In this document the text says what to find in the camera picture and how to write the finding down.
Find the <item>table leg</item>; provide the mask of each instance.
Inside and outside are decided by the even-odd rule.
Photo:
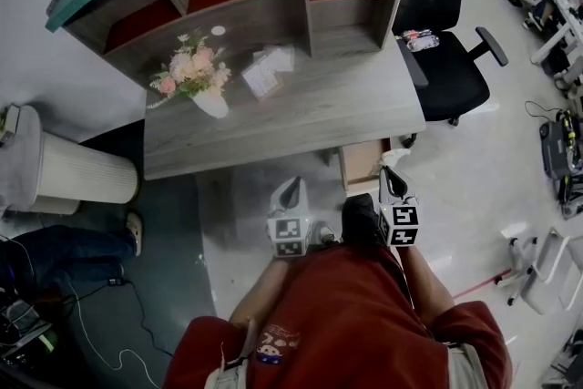
[[[553,35],[553,37],[551,37],[540,49],[538,49],[537,52],[535,52],[530,57],[530,61],[533,64],[539,64],[540,62],[542,62],[542,60],[550,52],[550,49],[552,49],[554,46],[556,46],[558,44],[558,41],[560,41],[563,37],[565,37],[565,35],[567,34],[569,29],[570,29],[570,26],[568,23],[565,23],[563,26],[561,26],[561,29],[559,29]]]

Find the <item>sleeve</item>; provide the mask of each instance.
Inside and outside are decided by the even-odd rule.
[[[488,389],[507,389],[512,364],[494,316],[483,302],[456,305],[435,319],[429,329],[442,343],[467,344],[477,353]]]
[[[193,320],[172,357],[164,389],[204,388],[209,374],[220,367],[223,354],[226,362],[239,357],[245,335],[244,330],[219,318]]]

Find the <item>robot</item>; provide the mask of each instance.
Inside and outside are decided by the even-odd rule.
[[[379,171],[379,229],[386,244],[395,247],[413,246],[420,224],[419,203],[411,181],[392,167],[401,155],[385,153]],[[267,227],[276,258],[305,255],[316,224],[301,177],[287,180],[273,192]]]

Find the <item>person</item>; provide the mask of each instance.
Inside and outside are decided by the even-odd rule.
[[[142,230],[140,217],[130,212],[116,232],[56,225],[0,241],[0,287],[32,302],[52,286],[121,279],[122,262],[141,253]]]
[[[417,248],[401,268],[376,216],[370,195],[349,198],[342,243],[271,261],[228,322],[193,320],[164,389],[508,388],[486,305],[455,305]]]

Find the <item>wooden desk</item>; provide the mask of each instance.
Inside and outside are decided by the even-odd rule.
[[[296,71],[263,102],[235,76],[229,115],[217,120],[186,98],[146,113],[144,176],[162,179],[334,148],[425,129],[403,56],[392,36],[376,54],[296,57]]]

